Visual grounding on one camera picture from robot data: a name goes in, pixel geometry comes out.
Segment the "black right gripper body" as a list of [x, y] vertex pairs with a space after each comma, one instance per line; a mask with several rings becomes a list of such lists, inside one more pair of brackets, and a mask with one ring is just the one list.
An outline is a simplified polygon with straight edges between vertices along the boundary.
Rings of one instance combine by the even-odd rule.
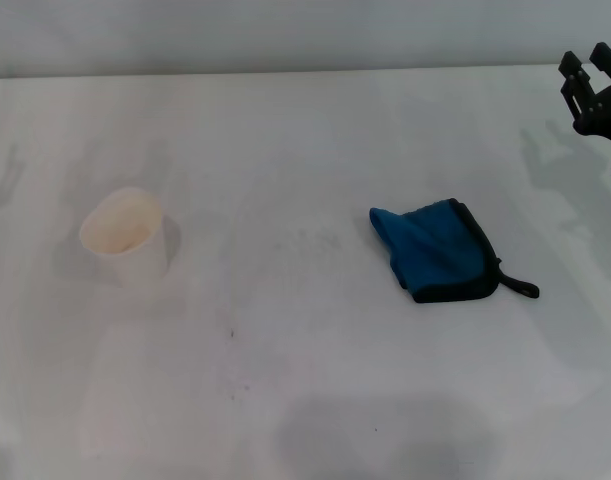
[[595, 93], [591, 85], [582, 82], [574, 88], [578, 112], [574, 113], [573, 128], [582, 136], [600, 136], [611, 141], [611, 85]]

